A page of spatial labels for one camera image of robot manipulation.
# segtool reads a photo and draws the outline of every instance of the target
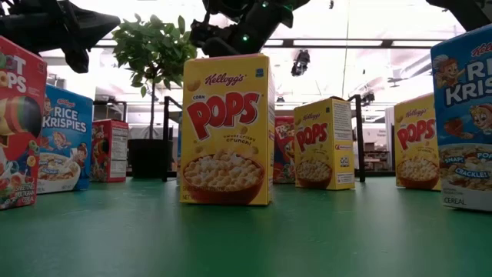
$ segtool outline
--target red cereal box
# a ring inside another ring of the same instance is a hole
[[[275,118],[274,183],[295,183],[294,116]]]
[[[46,63],[0,36],[0,210],[36,200]]]
[[[114,119],[92,123],[91,181],[126,180],[128,123]]]

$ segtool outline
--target yellow cereal box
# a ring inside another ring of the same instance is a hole
[[[186,62],[181,202],[271,201],[274,92],[264,55]]]
[[[397,186],[440,190],[434,95],[394,106]]]
[[[350,102],[325,99],[294,109],[295,185],[352,189],[354,152]]]

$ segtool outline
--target potted plant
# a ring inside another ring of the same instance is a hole
[[[185,20],[179,16],[178,27],[164,23],[153,15],[143,21],[135,14],[136,22],[123,20],[112,32],[117,42],[115,50],[118,67],[127,65],[131,71],[131,86],[140,88],[142,97],[151,95],[149,137],[128,141],[130,163],[135,178],[160,178],[167,170],[172,142],[154,140],[155,86],[161,82],[171,89],[171,82],[182,86],[183,67],[190,58],[196,58],[197,49],[189,42]]]

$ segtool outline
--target cereal box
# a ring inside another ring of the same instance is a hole
[[[325,99],[294,109],[295,185],[352,189],[354,152],[350,102]]]
[[[445,205],[492,211],[492,26],[431,50]]]
[[[0,210],[36,199],[46,63],[0,36]]]
[[[440,190],[434,94],[394,106],[397,186]]]
[[[38,194],[89,187],[92,99],[46,86]]]
[[[186,62],[182,202],[270,202],[274,86],[268,63],[264,55]]]
[[[128,123],[115,119],[92,123],[91,181],[126,180]]]
[[[294,116],[275,118],[274,183],[295,183]]]

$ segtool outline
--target green tabletop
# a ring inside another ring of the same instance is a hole
[[[174,181],[129,179],[0,212],[0,275],[490,277],[491,233],[492,215],[394,178],[276,185],[268,207],[182,205]]]

